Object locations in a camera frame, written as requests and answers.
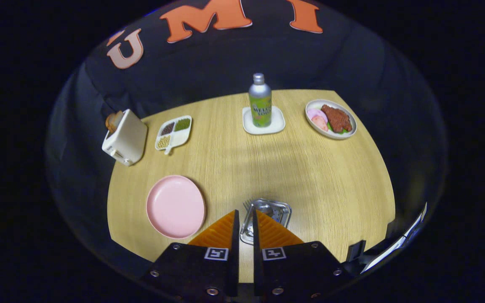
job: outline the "screw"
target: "screw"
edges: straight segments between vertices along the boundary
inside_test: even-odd
[[[213,288],[213,287],[207,288],[207,293],[209,295],[218,295],[218,289]]]
[[[283,293],[283,288],[278,287],[273,289],[273,295],[281,295]]]

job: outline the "aluminum bottle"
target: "aluminum bottle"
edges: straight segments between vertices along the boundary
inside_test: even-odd
[[[265,84],[265,77],[262,73],[254,74],[254,84],[248,91],[250,95],[250,109],[252,111],[252,122],[256,127],[267,127],[271,125],[272,95],[271,88]]]

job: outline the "white coaster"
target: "white coaster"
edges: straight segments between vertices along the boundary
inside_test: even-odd
[[[242,127],[244,127],[244,130],[249,134],[274,134],[281,132],[285,127],[285,119],[283,118],[283,113],[279,108],[274,105],[272,108],[271,125],[267,127],[256,127],[254,123],[252,123],[252,112],[250,111],[250,107],[244,107],[242,111]]]

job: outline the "beans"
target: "beans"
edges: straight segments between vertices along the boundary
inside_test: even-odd
[[[182,129],[187,129],[190,126],[190,119],[185,118],[177,121],[177,124],[175,125],[175,131],[177,132],[178,130]]]
[[[170,143],[170,136],[165,136],[165,137],[160,138],[160,140],[158,140],[156,147],[166,148],[166,146],[168,146],[169,143]]]
[[[164,127],[160,136],[164,136],[164,135],[171,133],[171,131],[173,130],[174,124],[175,124],[175,122],[172,122],[172,123],[169,123],[166,127]]]

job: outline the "metal tray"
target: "metal tray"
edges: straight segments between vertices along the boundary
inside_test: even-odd
[[[252,216],[251,213],[254,209],[261,211],[262,213],[273,218],[276,222],[282,224],[287,228],[289,224],[289,219],[291,218],[291,206],[287,203],[272,201],[268,199],[255,199],[251,202],[250,208],[246,212],[246,217],[244,219],[243,226],[241,227],[240,239],[246,244],[254,245],[254,228],[252,226]]]

